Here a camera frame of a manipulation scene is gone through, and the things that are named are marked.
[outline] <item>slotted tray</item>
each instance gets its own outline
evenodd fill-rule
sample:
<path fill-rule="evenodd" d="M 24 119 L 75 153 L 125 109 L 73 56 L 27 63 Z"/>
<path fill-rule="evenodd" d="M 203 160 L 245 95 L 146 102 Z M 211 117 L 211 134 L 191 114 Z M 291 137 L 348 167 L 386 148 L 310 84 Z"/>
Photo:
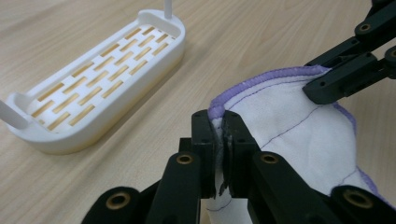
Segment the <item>slotted tray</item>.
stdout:
<path fill-rule="evenodd" d="M 182 22 L 169 11 L 142 10 L 136 21 L 27 93 L 11 94 L 0 106 L 2 119 L 43 152 L 81 150 L 180 61 L 184 39 Z"/>

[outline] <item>white fabric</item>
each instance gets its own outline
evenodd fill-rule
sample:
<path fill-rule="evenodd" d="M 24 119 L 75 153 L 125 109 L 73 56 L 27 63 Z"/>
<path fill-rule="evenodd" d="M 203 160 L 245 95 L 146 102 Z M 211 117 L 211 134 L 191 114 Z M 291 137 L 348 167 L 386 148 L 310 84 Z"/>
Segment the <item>white fabric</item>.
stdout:
<path fill-rule="evenodd" d="M 215 110 L 238 113 L 261 150 L 283 156 L 311 188 L 324 194 L 340 185 L 374 191 L 356 164 L 353 118 L 337 104 L 312 103 L 302 91 L 326 71 L 297 67 L 247 80 L 215 99 L 209 117 L 221 134 L 221 116 Z M 221 158 L 220 148 L 217 190 L 222 183 Z M 231 199 L 228 191 L 205 203 L 212 224 L 251 223 L 247 201 Z"/>

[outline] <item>cloth fold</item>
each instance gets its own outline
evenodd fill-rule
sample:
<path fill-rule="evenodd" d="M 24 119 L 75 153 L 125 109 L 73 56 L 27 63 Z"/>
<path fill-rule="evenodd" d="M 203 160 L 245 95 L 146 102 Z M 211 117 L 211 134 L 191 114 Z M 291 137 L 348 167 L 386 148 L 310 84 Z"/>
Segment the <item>cloth fold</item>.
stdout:
<path fill-rule="evenodd" d="M 216 97 L 208 116 L 218 136 L 216 188 L 222 177 L 221 120 L 225 110 L 238 113 L 261 150 L 283 156 L 313 189 L 353 185 L 377 194 L 356 164 L 356 121 L 339 104 L 316 105 L 302 87 L 329 71 L 322 66 L 277 69 L 248 79 Z M 229 191 L 205 201 L 212 224 L 251 223 L 246 200 Z"/>

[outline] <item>plastic post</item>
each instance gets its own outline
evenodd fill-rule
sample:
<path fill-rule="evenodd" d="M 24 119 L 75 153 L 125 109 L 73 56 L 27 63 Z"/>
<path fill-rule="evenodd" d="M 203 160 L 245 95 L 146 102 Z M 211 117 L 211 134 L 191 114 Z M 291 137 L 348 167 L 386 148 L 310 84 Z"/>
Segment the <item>plastic post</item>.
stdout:
<path fill-rule="evenodd" d="M 14 109 L 9 107 L 9 105 L 3 101 L 0 101 L 0 119 L 16 129 L 24 129 L 27 128 L 28 125 L 28 122 L 24 117 L 15 112 Z"/>
<path fill-rule="evenodd" d="M 164 4 L 164 14 L 165 14 L 165 18 L 170 20 L 172 19 L 172 0 L 164 0 L 163 1 Z"/>

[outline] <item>wood grain surface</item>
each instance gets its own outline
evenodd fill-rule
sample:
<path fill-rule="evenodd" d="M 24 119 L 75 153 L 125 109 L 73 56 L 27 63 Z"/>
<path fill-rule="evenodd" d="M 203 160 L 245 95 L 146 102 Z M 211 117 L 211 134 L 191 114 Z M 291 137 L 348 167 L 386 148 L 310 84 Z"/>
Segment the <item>wood grain surface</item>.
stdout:
<path fill-rule="evenodd" d="M 191 114 L 232 85 L 303 65 L 353 36 L 369 0 L 175 0 L 187 29 L 179 66 L 94 146 L 51 156 L 0 123 L 0 223 L 79 223 L 108 189 L 142 190 L 159 178 Z M 161 0 L 0 1 L 0 99 L 26 92 Z M 375 52 L 382 58 L 393 40 Z M 344 105 L 358 122 L 358 164 L 396 204 L 396 82 Z"/>

